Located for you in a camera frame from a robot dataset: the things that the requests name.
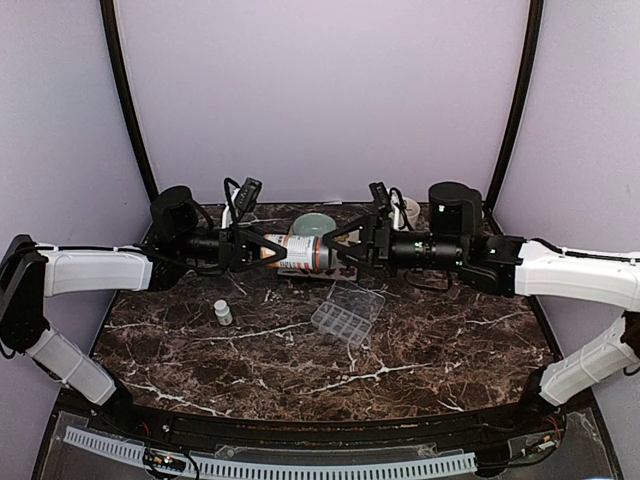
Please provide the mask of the orange pill bottle grey cap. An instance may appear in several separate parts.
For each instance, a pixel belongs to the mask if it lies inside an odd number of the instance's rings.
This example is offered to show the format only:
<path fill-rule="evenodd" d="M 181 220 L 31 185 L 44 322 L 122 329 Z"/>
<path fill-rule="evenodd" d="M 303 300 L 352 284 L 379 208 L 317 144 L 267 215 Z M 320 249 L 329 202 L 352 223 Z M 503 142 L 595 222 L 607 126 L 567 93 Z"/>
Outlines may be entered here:
<path fill-rule="evenodd" d="M 271 262 L 269 267 L 306 271 L 324 271 L 332 268 L 332 251 L 320 237 L 266 234 L 264 238 L 287 251 L 284 259 Z"/>

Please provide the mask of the clear plastic pill organizer box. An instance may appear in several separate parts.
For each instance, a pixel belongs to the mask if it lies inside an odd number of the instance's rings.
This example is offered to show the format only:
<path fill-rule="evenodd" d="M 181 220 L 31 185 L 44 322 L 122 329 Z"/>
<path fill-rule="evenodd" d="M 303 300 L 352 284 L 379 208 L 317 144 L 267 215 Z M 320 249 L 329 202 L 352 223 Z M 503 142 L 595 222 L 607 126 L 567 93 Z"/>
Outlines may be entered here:
<path fill-rule="evenodd" d="M 377 321 L 385 298 L 356 283 L 338 280 L 311 316 L 311 324 L 350 346 L 358 347 Z"/>

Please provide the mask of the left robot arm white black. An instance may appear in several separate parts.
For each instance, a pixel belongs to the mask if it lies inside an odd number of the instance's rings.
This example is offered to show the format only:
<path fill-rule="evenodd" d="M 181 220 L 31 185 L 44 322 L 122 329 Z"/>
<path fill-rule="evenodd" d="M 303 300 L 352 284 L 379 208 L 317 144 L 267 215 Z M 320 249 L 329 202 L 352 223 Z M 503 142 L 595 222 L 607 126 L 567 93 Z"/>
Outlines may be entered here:
<path fill-rule="evenodd" d="M 101 365 L 65 338 L 44 314 L 44 301 L 93 291 L 166 291 L 187 273 L 217 277 L 283 260 L 286 248 L 239 224 L 261 190 L 250 179 L 227 198 L 228 224 L 217 227 L 186 186 L 174 186 L 150 205 L 152 231 L 145 244 L 121 247 L 38 244 L 16 236 L 1 261 L 1 354 L 29 356 L 63 385 L 97 407 L 120 436 L 141 427 L 128 392 Z"/>

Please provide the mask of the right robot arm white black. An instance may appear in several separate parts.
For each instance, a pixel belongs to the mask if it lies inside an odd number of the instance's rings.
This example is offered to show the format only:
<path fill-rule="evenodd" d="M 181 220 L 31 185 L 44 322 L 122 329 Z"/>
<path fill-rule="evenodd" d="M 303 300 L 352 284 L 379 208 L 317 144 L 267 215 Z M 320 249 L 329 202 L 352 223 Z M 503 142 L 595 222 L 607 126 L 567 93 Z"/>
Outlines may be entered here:
<path fill-rule="evenodd" d="M 399 270 L 453 272 L 481 293 L 500 297 L 555 296 L 619 307 L 612 325 L 577 352 L 529 375 L 510 424 L 534 432 L 549 411 L 612 374 L 639 363 L 639 256 L 558 247 L 540 238 L 482 230 L 482 196 L 458 182 L 428 190 L 429 229 L 399 231 L 390 219 L 383 183 L 370 186 L 375 212 L 323 237 L 346 264 L 370 275 Z"/>

